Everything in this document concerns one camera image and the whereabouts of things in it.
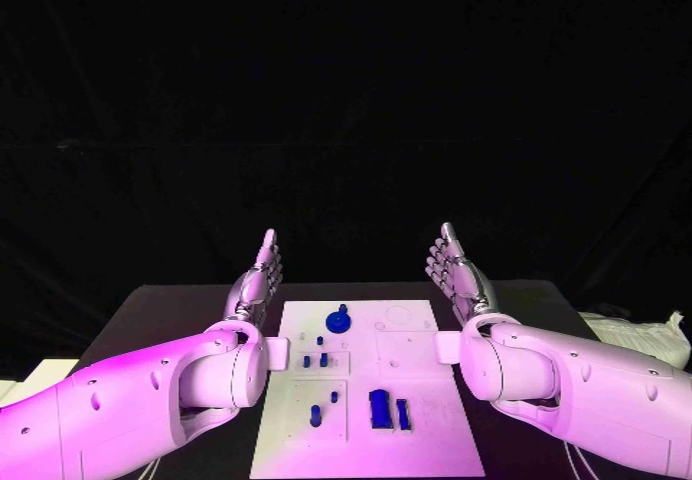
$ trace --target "black table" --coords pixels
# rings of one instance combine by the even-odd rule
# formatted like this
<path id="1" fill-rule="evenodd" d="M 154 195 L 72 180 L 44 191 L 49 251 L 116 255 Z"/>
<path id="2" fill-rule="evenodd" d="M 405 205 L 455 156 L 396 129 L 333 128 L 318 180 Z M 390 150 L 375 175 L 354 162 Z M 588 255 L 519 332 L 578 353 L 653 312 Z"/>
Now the black table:
<path id="1" fill-rule="evenodd" d="M 533 327 L 597 339 L 555 285 L 539 280 L 493 282 L 503 313 Z M 142 286 L 127 298 L 89 346 L 75 371 L 138 348 L 194 335 L 220 319 L 229 285 Z M 284 284 L 274 296 L 262 333 L 278 334 L 285 301 L 428 300 L 439 330 L 458 330 L 451 304 L 431 282 Z M 501 415 L 475 400 L 454 367 L 464 410 L 488 479 L 574 478 L 562 441 Z M 155 479 L 249 477 L 264 395 L 225 425 L 206 432 L 160 462 Z M 601 479 L 664 478 L 635 472 L 585 453 Z M 584 479 L 589 478 L 579 470 Z M 138 472 L 122 478 L 135 479 Z"/>

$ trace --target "black curtain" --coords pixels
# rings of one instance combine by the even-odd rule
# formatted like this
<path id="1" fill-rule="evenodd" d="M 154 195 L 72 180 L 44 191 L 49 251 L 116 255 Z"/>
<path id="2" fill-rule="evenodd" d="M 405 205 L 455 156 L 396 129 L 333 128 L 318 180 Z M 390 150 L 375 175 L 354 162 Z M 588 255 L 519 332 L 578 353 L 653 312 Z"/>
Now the black curtain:
<path id="1" fill-rule="evenodd" d="M 287 282 L 424 280 L 450 220 L 490 278 L 685 306 L 692 5 L 1 14 L 0 375 L 138 285 L 232 283 L 269 226 Z"/>

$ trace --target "white board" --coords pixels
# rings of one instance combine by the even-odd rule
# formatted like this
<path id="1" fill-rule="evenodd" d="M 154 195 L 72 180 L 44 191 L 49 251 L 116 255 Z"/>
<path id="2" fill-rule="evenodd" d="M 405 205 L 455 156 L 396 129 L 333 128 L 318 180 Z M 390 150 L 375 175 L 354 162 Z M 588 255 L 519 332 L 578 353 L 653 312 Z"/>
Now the white board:
<path id="1" fill-rule="evenodd" d="M 343 303 L 351 326 L 341 334 L 326 328 L 339 302 L 284 305 L 289 367 L 269 377 L 251 478 L 484 476 L 451 366 L 435 360 L 428 301 Z M 370 426 L 367 395 L 376 389 L 389 393 L 393 430 Z M 396 399 L 406 400 L 411 432 L 399 428 Z M 318 427 L 310 425 L 313 405 Z"/>

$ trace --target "robotic arm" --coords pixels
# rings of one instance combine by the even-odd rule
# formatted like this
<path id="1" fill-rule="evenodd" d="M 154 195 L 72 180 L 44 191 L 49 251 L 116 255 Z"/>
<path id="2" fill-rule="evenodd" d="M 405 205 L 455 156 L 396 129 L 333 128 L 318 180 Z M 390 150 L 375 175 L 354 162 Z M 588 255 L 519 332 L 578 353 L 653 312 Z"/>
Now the robotic arm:
<path id="1" fill-rule="evenodd" d="M 621 465 L 692 478 L 690 375 L 648 355 L 500 314 L 448 223 L 431 254 L 426 273 L 462 325 L 437 336 L 438 360 L 460 364 L 473 395 Z"/>
<path id="2" fill-rule="evenodd" d="M 266 371 L 287 368 L 288 340 L 259 333 L 279 282 L 269 230 L 220 322 L 199 335 L 95 363 L 0 409 L 3 480 L 119 477 L 255 404 Z"/>

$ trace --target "white cloth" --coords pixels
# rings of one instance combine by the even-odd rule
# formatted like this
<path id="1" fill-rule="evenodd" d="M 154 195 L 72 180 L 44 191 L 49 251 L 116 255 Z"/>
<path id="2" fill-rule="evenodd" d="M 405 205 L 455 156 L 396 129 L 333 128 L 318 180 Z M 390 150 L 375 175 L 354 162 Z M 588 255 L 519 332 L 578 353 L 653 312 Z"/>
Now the white cloth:
<path id="1" fill-rule="evenodd" d="M 595 313 L 579 312 L 601 342 L 653 355 L 679 369 L 689 360 L 689 341 L 680 330 L 682 315 L 673 312 L 666 323 L 631 323 Z"/>

